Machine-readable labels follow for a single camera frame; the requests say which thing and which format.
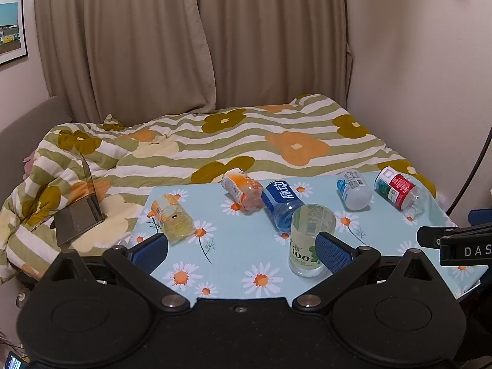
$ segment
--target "small screen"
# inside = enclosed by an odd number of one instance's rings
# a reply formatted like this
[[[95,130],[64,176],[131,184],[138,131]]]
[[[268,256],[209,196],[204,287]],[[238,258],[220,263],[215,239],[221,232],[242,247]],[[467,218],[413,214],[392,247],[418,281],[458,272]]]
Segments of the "small screen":
[[[5,362],[5,369],[24,369],[28,367],[27,363],[21,360],[12,352],[8,354],[7,360]]]

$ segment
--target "black cable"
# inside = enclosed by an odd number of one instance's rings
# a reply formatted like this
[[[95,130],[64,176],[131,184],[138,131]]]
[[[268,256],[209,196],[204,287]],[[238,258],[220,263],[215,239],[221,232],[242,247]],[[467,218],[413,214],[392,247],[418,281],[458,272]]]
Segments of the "black cable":
[[[487,136],[487,139],[485,140],[485,144],[482,148],[482,151],[480,152],[480,155],[477,158],[477,162],[475,162],[475,166],[470,172],[470,175],[468,175],[468,179],[466,179],[466,182],[464,183],[462,189],[459,191],[458,195],[454,199],[453,203],[451,204],[451,207],[446,211],[446,215],[451,215],[451,212],[453,212],[454,207],[458,204],[460,201],[461,197],[463,197],[464,192],[470,185],[473,177],[475,176],[476,172],[478,171],[478,167],[482,163],[483,158],[485,157],[485,153],[487,152],[487,149],[489,148],[490,141],[492,140],[492,127],[490,128],[489,135]]]
[[[22,347],[18,347],[18,346],[16,346],[16,345],[12,345],[12,344],[6,343],[5,341],[0,341],[0,344],[5,344],[5,345],[8,345],[8,346],[9,346],[9,347],[11,347],[11,348],[17,348],[17,349],[19,349],[19,350],[23,350],[23,348],[22,348]]]

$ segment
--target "striped duvet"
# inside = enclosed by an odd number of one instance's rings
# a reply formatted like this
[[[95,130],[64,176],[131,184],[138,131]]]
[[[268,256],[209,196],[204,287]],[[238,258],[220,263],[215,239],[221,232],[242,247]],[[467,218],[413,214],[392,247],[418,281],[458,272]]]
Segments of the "striped duvet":
[[[70,246],[81,255],[102,254],[147,219],[142,209],[152,187],[175,185],[179,196],[180,185],[216,182],[231,168],[263,180],[391,165],[435,193],[409,161],[318,94],[284,105],[166,115],[130,128],[110,115],[104,124],[63,124],[39,144],[32,173],[0,212],[2,282],[16,270],[40,278],[60,252],[52,215],[88,193],[80,154],[106,217]]]

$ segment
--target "white bottle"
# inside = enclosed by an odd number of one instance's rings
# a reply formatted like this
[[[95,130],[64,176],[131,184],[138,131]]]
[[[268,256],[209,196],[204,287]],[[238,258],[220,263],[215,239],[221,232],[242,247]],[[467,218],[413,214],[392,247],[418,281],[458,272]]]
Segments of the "white bottle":
[[[375,181],[376,190],[405,216],[415,219],[424,212],[427,195],[401,173],[390,166],[385,167]]]
[[[355,169],[339,173],[336,188],[347,209],[359,211],[371,202],[372,190]]]

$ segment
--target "black mount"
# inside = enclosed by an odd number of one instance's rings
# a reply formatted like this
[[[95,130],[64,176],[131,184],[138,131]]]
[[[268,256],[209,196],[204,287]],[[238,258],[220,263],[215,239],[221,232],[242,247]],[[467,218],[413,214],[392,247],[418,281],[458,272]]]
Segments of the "black mount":
[[[98,283],[73,250],[56,258],[18,319],[32,368],[452,368],[466,330],[419,249],[400,258],[362,246],[292,308],[285,298],[199,299],[190,308],[124,252],[103,255],[115,285]]]
[[[417,242],[438,249],[441,266],[492,265],[492,223],[466,228],[422,226]]]

